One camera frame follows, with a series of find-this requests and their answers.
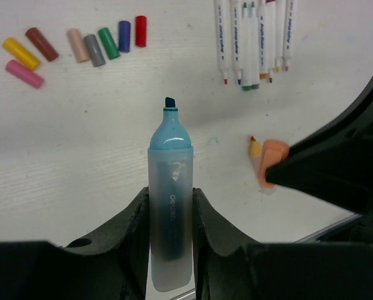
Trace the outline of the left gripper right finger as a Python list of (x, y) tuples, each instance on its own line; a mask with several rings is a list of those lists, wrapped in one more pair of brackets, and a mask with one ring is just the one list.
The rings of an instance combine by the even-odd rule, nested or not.
[(373, 299), (373, 215), (306, 241), (262, 244), (193, 192), (198, 299)]

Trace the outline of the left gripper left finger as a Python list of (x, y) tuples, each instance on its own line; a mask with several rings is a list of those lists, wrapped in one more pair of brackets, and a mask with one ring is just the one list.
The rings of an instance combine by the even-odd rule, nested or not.
[(66, 247), (0, 242), (0, 299), (144, 299), (148, 264), (143, 188), (120, 213)]

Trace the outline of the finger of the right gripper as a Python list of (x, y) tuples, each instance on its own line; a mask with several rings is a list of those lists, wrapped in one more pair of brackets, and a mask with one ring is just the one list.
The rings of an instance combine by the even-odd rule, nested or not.
[(357, 214), (373, 213), (373, 76), (345, 111), (290, 146), (266, 179)]

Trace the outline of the orange highlighter cap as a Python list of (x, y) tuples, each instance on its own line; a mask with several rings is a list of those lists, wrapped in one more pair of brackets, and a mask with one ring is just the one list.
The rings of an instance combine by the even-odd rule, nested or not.
[(274, 184), (266, 179), (266, 171), (289, 155), (290, 146), (280, 140), (268, 139), (262, 145), (261, 160), (257, 172), (258, 182), (262, 188), (272, 189)]

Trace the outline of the pastel highlighter pen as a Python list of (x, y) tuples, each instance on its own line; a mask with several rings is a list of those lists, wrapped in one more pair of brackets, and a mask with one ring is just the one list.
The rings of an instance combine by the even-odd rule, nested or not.
[(285, 160), (290, 146), (280, 140), (268, 139), (261, 144), (254, 136), (250, 138), (249, 159), (251, 160), (260, 191), (270, 195), (275, 190), (275, 184), (266, 179), (266, 171), (273, 165)]

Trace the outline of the light blue highlighter pen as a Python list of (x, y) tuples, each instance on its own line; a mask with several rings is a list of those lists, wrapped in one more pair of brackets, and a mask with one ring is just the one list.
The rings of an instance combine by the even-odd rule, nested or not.
[(162, 123), (147, 150), (151, 277), (159, 292), (191, 280), (193, 159), (176, 102), (167, 97)]

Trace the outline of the yellow marker pen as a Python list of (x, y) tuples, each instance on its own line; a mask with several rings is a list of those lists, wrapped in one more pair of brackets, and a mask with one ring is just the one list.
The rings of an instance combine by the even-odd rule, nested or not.
[(283, 44), (284, 44), (284, 20), (285, 20), (285, 0), (276, 0), (276, 71), (282, 68)]

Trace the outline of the orange pen cap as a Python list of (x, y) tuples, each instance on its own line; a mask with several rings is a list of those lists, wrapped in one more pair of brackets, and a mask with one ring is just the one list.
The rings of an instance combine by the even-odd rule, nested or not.
[(71, 49), (78, 63), (83, 63), (89, 60), (89, 55), (86, 45), (82, 39), (81, 32), (78, 29), (72, 28), (67, 31), (67, 38), (71, 45)]

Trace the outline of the grey pen cap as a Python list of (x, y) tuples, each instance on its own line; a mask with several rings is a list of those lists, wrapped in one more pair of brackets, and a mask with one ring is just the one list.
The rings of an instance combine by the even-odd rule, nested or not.
[(89, 57), (94, 67), (100, 67), (105, 65), (106, 61), (102, 54), (101, 48), (94, 34), (88, 34), (83, 38), (88, 51)]

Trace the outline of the green pen cap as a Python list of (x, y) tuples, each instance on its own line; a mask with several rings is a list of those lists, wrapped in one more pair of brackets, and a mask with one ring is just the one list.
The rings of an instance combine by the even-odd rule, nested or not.
[(110, 30), (105, 27), (98, 30), (99, 38), (106, 51), (106, 54), (110, 60), (118, 58), (120, 56), (119, 50), (117, 49), (116, 43), (112, 37)]

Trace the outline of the pink pen cap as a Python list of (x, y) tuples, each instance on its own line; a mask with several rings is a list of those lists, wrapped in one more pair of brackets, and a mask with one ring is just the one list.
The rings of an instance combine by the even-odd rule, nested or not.
[(10, 60), (6, 64), (6, 71), (36, 89), (44, 83), (44, 78), (15, 60)]

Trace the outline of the blue pen cap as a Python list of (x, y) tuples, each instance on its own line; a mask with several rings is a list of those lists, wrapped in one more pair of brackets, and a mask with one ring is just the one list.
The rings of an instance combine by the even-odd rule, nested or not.
[(118, 50), (129, 53), (131, 49), (131, 23), (129, 21), (118, 22)]

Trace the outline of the yellow pen cap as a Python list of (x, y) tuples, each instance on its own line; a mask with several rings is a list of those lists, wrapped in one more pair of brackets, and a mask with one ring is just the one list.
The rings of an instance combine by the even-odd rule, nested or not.
[(41, 63), (37, 57), (13, 37), (5, 39), (2, 47), (32, 71), (37, 69)]

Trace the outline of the dark red pen cap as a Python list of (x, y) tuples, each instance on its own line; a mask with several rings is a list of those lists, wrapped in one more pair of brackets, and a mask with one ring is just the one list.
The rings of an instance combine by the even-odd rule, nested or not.
[(49, 62), (52, 62), (59, 57), (58, 52), (53, 48), (38, 28), (32, 27), (28, 29), (25, 35)]

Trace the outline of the pink marker pen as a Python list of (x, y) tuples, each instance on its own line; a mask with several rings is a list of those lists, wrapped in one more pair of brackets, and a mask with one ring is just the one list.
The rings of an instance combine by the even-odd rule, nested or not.
[(288, 71), (291, 65), (292, 53), (293, 53), (293, 42), (294, 42), (294, 31), (296, 28), (296, 11), (297, 11), (297, 0), (286, 1), (286, 16), (284, 25), (284, 47), (283, 47), (283, 59), (284, 59), (284, 70)]

